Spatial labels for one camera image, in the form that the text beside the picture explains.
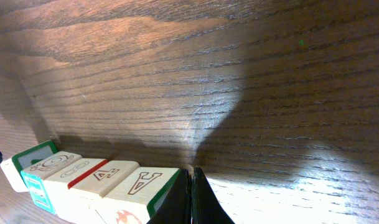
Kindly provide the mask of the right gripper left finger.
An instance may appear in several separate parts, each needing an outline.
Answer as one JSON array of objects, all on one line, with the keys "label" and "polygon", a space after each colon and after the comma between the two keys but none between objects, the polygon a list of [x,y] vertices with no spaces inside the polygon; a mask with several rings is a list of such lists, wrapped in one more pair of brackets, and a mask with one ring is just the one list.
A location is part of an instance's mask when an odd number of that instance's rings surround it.
[{"label": "right gripper left finger", "polygon": [[191,180],[181,169],[156,214],[147,224],[191,224]]}]

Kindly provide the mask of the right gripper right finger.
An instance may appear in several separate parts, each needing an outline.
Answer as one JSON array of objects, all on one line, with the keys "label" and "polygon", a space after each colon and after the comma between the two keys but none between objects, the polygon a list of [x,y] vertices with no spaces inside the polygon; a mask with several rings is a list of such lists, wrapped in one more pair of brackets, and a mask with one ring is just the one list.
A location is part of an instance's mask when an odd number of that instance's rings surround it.
[{"label": "right gripper right finger", "polygon": [[193,224],[234,224],[221,207],[204,172],[199,167],[194,168],[191,197]]}]

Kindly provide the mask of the white block letter B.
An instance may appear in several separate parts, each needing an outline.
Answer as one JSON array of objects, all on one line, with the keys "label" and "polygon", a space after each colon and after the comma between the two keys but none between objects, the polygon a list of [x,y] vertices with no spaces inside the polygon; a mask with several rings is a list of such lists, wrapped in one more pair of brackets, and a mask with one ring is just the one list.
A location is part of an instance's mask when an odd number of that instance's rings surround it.
[{"label": "white block letter B", "polygon": [[4,159],[0,166],[15,192],[27,192],[28,189],[21,177],[21,171],[57,152],[55,144],[48,140]]}]

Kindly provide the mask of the blue top wooden block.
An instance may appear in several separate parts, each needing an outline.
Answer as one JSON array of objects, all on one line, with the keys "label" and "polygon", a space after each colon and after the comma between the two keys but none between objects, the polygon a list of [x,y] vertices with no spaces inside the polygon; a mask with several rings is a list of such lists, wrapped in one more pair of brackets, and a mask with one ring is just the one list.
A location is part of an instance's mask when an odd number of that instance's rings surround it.
[{"label": "blue top wooden block", "polygon": [[34,205],[47,212],[56,214],[49,193],[45,188],[45,179],[81,158],[82,155],[80,154],[59,151],[22,170],[21,176],[29,190]]}]

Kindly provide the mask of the brown circle wooden block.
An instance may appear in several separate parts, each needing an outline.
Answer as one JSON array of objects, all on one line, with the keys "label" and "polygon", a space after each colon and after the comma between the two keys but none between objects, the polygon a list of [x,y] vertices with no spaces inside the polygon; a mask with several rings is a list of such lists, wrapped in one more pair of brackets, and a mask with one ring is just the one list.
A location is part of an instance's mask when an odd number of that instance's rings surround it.
[{"label": "brown circle wooden block", "polygon": [[102,223],[147,223],[179,172],[179,168],[140,167],[98,201],[95,212]]}]

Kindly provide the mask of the white green wooden block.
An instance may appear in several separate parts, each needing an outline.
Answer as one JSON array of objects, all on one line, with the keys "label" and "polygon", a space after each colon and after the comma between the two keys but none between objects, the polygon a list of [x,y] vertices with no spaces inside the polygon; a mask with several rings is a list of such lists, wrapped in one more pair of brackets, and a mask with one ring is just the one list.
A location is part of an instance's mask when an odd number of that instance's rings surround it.
[{"label": "white green wooden block", "polygon": [[83,202],[70,189],[102,167],[107,159],[82,158],[44,180],[44,186],[59,218],[80,223],[86,211]]}]

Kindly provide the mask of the yellow block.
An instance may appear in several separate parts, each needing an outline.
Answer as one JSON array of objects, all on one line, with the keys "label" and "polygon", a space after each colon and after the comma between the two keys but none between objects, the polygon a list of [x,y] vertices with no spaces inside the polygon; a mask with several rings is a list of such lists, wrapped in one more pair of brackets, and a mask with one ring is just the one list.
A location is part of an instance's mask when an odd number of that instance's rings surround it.
[{"label": "yellow block", "polygon": [[102,198],[139,167],[136,161],[109,161],[68,190],[67,211],[72,223],[104,223],[96,206]]}]

